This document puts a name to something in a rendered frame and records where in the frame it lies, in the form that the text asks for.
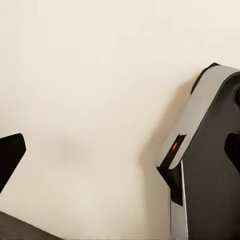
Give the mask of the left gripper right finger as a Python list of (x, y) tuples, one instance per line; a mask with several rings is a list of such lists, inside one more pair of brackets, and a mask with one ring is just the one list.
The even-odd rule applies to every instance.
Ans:
[(240, 173), (240, 134), (230, 132), (227, 135), (224, 151)]

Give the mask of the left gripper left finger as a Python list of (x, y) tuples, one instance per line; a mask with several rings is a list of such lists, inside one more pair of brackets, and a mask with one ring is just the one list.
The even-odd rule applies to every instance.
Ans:
[(0, 138), (0, 193), (26, 153), (22, 133)]

